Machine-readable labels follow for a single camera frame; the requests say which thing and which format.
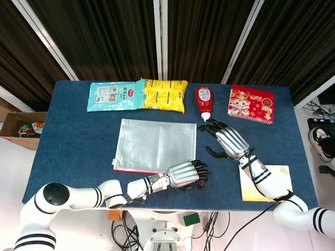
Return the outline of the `silver mesh zipper pouch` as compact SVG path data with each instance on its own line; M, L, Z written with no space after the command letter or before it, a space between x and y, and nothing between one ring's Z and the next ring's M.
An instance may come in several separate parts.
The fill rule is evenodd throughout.
M113 169L132 173L165 173L196 159L195 123L122 119Z

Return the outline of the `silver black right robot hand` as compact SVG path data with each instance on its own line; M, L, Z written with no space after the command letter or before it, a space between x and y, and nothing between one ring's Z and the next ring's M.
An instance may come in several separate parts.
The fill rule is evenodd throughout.
M247 156L251 152L249 144L233 127L226 125L215 119L208 119L206 124L197 127L201 132L206 131L223 148L222 152L215 152L209 146L205 149L207 153L214 158L231 158L239 160L243 156Z

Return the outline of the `black pleated curtain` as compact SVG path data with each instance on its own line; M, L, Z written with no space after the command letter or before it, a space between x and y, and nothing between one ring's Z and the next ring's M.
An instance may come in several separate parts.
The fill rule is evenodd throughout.
M335 0L265 0L229 84L286 86L296 105L335 75Z
M219 84L254 2L168 0L168 79Z
M158 77L152 0L27 0L80 80Z
M35 111L47 111L62 68L11 0L0 0L0 86Z

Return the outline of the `red ketchup squeeze bottle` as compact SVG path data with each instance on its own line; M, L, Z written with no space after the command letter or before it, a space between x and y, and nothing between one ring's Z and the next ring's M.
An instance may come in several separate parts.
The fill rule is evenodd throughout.
M213 111L213 91L207 86L197 87L195 98L201 118L206 122L211 118L211 113Z

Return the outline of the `orange block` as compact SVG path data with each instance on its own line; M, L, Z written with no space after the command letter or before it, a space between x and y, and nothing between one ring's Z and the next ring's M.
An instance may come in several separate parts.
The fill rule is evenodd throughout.
M107 218L111 221L121 221L122 210L121 209L111 209L108 211Z

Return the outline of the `white frame post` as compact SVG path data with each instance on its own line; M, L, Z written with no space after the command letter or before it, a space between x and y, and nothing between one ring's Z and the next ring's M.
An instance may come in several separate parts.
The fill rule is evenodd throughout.
M168 79L168 0L152 0L158 79Z
M50 52L52 57L58 63L60 68L64 71L66 76L72 81L79 81L78 76L75 74L74 70L70 66L69 62L54 42L52 37L49 35L47 29L36 15L34 10L31 8L27 0L11 0L21 15L24 17L26 22L38 36L43 45Z
M234 48L234 51L232 53L232 56L230 58L230 61L228 63L228 66L225 70L225 73L223 75L223 78L221 80L221 84L227 84L229 76L233 70L233 67L240 55L240 52L243 49L243 46L249 36L250 31L252 30L254 23L263 7L265 0L254 0L253 6L249 12L249 15L246 19L246 22L243 26L242 32L240 34L240 37L237 41L237 44Z

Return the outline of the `black power strip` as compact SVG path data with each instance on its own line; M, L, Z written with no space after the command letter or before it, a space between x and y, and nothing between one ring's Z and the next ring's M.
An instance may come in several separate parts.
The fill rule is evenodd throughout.
M335 134L335 119L309 118L307 123L309 130L319 127L329 134Z

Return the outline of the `black white sneaker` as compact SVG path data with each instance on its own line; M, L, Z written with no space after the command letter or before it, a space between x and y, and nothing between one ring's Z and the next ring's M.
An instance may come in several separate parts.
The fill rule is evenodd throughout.
M335 159L335 138L331 138L320 127L313 128L308 133L308 138L322 161L328 163Z

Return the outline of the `green block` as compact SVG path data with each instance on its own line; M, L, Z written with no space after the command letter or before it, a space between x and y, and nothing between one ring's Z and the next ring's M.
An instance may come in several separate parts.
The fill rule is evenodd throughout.
M200 217L197 212L183 216L185 226L191 226L200 223Z

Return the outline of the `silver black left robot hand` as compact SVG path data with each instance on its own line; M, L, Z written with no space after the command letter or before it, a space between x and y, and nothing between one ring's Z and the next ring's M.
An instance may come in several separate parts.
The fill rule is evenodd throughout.
M208 180L207 164L200 160L186 161L170 167L166 174L173 188L182 188L197 181Z

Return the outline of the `black chair base leg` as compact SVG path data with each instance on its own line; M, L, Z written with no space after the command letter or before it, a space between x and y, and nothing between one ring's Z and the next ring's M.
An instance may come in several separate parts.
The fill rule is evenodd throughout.
M331 176L335 177L335 170L331 169L330 167L326 165L320 165L319 172L321 174L330 174Z

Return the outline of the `teal wet wipes pack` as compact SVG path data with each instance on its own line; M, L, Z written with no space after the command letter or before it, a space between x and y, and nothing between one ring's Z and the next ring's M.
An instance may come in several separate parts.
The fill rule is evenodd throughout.
M87 111L137 110L144 107L145 80L91 83Z

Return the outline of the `blue felt table mat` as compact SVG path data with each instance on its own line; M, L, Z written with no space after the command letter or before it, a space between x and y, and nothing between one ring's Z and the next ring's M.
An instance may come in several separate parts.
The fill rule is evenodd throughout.
M116 172L112 160L116 154L121 120L203 124L198 112L195 90L190 83L185 92L185 112L140 109L133 111L87 112L91 82L58 81L55 84L47 119L36 151L22 202L26 203L43 185L59 182L74 188L92 188L106 180L119 180L123 190L143 174ZM254 149L265 165L287 165L293 192L307 204L318 206L315 189L297 123L291 93L284 86L263 86L275 97L274 121L259 123L227 114L230 86L212 84L212 117L234 127ZM264 202L246 202L241 198L238 162L213 158L206 147L220 152L219 143L207 132L197 132L196 158L209 170L204 189L194 186L182 191L168 188L149 195L145 208L166 210L261 211Z

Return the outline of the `colourful snack packets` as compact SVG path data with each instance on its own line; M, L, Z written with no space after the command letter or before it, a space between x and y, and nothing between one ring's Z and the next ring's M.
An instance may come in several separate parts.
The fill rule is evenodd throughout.
M40 138L44 128L44 122L36 121L22 125L17 133L19 138Z

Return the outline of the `red cartoon gift pouch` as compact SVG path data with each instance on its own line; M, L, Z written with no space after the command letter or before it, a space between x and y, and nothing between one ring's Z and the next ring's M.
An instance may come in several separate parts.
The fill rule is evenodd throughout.
M272 124L275 98L272 92L231 85L228 115L260 123Z

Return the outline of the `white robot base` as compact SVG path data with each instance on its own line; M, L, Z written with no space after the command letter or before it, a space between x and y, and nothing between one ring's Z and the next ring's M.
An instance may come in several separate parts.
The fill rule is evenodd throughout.
M143 251L191 251L193 226L184 217L190 211L149 211L139 223Z

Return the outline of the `brown cardboard box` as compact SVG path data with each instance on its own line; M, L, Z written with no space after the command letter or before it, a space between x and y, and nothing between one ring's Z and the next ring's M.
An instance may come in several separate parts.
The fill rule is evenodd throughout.
M45 122L47 112L10 112L0 130L0 137L29 150L36 150L39 138L20 138L19 130L26 124Z

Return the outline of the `yellow snack packet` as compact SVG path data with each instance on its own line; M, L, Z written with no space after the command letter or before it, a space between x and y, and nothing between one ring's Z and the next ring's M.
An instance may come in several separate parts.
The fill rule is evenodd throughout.
M184 113L187 81L144 80L143 109L157 109Z

